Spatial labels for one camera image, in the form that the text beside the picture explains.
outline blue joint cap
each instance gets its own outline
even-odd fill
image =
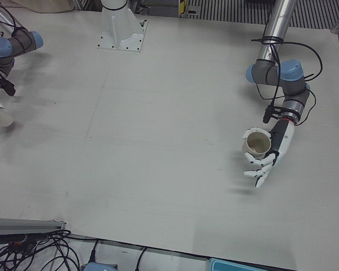
[[[0,58],[6,58],[11,55],[12,55],[11,42],[4,37],[0,37]]]
[[[284,81],[298,81],[304,76],[303,68],[297,59],[288,60],[281,64],[280,78]]]
[[[33,37],[34,37],[34,40],[35,40],[36,49],[43,47],[44,41],[43,41],[43,38],[40,36],[40,34],[36,31],[32,31],[32,34],[33,34]]]
[[[250,65],[247,70],[246,70],[246,79],[248,80],[248,82],[254,83],[254,79],[253,79],[253,66],[254,65]]]

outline teal box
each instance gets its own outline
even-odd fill
[[[266,271],[243,264],[236,264],[230,261],[223,261],[218,259],[209,259],[207,263],[207,271]]]

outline white table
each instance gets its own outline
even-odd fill
[[[0,217],[64,220],[76,234],[299,270],[339,270],[339,44],[320,53],[318,105],[258,190],[241,136],[267,105],[245,71],[263,26],[148,17],[141,53],[97,50],[100,13],[14,15],[44,47],[17,58],[16,119],[0,128]],[[316,58],[282,48],[306,74]],[[264,95],[270,88],[262,87]]]

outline floor grate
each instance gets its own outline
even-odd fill
[[[199,7],[191,19],[265,24],[270,4],[246,3],[246,0],[189,0],[188,6]],[[291,27],[331,29],[339,19],[339,0],[299,0]]]

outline white robotic hand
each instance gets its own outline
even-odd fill
[[[256,171],[245,171],[244,176],[257,178],[255,187],[259,188],[280,159],[286,154],[294,134],[294,123],[287,119],[279,120],[269,132],[261,128],[251,128],[247,130],[242,137],[246,139],[253,132],[262,132],[271,139],[271,148],[264,155],[263,159],[257,159],[249,152],[245,153],[247,160],[261,167]]]

